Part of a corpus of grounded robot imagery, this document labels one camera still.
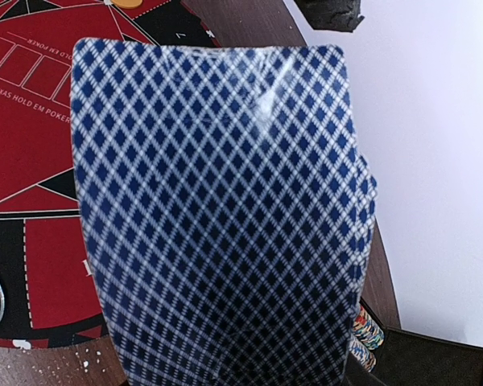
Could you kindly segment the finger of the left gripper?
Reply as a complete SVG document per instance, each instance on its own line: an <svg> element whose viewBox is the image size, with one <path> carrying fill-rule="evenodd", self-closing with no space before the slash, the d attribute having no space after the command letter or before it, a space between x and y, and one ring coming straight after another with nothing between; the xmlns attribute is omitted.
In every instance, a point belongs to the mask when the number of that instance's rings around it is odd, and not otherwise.
<svg viewBox="0 0 483 386"><path fill-rule="evenodd" d="M295 0L294 3L317 31L355 31L365 18L360 0Z"/></svg>

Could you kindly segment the orange big blind button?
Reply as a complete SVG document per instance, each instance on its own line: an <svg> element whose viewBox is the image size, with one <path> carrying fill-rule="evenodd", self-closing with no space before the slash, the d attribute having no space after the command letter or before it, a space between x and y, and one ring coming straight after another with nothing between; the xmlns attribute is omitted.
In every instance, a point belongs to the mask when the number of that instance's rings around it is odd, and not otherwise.
<svg viewBox="0 0 483 386"><path fill-rule="evenodd" d="M108 3L121 9L132 10L140 7L143 3L143 0L109 0Z"/></svg>

